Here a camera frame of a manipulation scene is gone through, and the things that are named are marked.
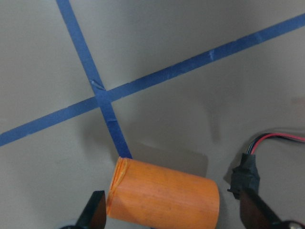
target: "metal screw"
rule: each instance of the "metal screw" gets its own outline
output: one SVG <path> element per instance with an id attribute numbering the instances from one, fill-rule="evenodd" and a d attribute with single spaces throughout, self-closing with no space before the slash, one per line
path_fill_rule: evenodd
<path id="1" fill-rule="evenodd" d="M 290 229 L 302 229 L 302 226 L 297 223 L 289 223 Z"/>

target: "red wire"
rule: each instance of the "red wire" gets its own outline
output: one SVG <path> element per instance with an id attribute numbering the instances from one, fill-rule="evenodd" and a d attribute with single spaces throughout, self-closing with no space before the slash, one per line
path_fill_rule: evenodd
<path id="1" fill-rule="evenodd" d="M 262 138 L 260 138 L 260 139 L 255 143 L 255 145 L 253 146 L 253 149 L 252 149 L 252 151 L 251 151 L 251 154 L 254 154 L 254 151 L 256 150 L 256 148 L 258 147 L 258 145 L 259 145 L 262 141 L 264 141 L 266 138 L 274 137 L 274 136 L 288 137 L 288 138 L 291 138 L 291 139 L 294 139 L 294 140 L 298 140 L 298 141 L 305 142 L 305 137 L 298 137 L 298 136 L 295 136 L 295 135 L 283 134 L 283 133 L 271 133 L 271 134 L 268 134 L 268 135 L 263 136 Z"/>

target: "floor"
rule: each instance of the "floor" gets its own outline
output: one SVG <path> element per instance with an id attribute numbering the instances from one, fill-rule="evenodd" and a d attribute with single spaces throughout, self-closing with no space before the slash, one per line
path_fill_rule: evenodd
<path id="1" fill-rule="evenodd" d="M 305 27 L 219 60 L 213 50 L 303 14 L 304 1 L 71 6 L 107 91 L 212 50 L 210 63 L 112 106 L 134 159 L 214 180 L 217 228 L 244 228 L 226 191 L 241 153 L 261 132 L 304 135 Z M 79 216 L 93 191 L 108 190 L 117 149 L 57 2 L 3 0 L 0 26 L 1 226 L 57 229 Z M 66 112 L 82 101 L 90 102 L 86 111 Z M 280 218 L 305 219 L 304 146 L 266 140 L 256 154 L 260 196 Z M 109 229 L 145 228 L 107 220 Z"/>

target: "blue tape line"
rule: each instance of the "blue tape line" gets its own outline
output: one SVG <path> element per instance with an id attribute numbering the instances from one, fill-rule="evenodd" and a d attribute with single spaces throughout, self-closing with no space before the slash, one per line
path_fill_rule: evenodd
<path id="1" fill-rule="evenodd" d="M 109 90 L 111 101 L 129 96 L 133 93 L 170 80 L 181 74 L 192 71 L 209 63 L 215 62 L 224 57 L 248 49 L 267 40 L 283 35 L 290 31 L 305 26 L 305 14 L 301 14 L 269 28 L 242 37 L 234 42 L 219 46 L 218 48 L 204 52 L 190 59 L 177 63 L 173 66 L 162 69 L 158 72 L 144 76 L 130 83 L 118 86 Z"/>
<path id="2" fill-rule="evenodd" d="M 54 113 L 48 114 L 44 117 L 4 132 L 0 135 L 0 146 L 34 134 L 40 130 L 46 129 L 52 125 L 61 123 L 95 108 L 98 108 L 98 104 L 96 98 L 92 97 Z"/>
<path id="3" fill-rule="evenodd" d="M 101 108 L 114 145 L 121 157 L 131 158 L 132 155 L 126 144 L 120 125 L 115 117 L 108 92 L 105 91 L 104 85 L 102 84 L 99 73 L 75 18 L 69 0 L 57 0 L 57 4 L 61 11 L 62 18 L 66 23 L 80 61 L 84 67 L 88 80 L 91 84 L 98 106 Z"/>

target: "orange fabric object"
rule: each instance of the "orange fabric object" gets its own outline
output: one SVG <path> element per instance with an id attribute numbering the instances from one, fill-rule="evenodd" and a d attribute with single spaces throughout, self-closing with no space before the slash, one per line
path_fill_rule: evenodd
<path id="1" fill-rule="evenodd" d="M 156 229 L 214 229 L 219 192 L 214 181 L 119 158 L 107 215 Z"/>

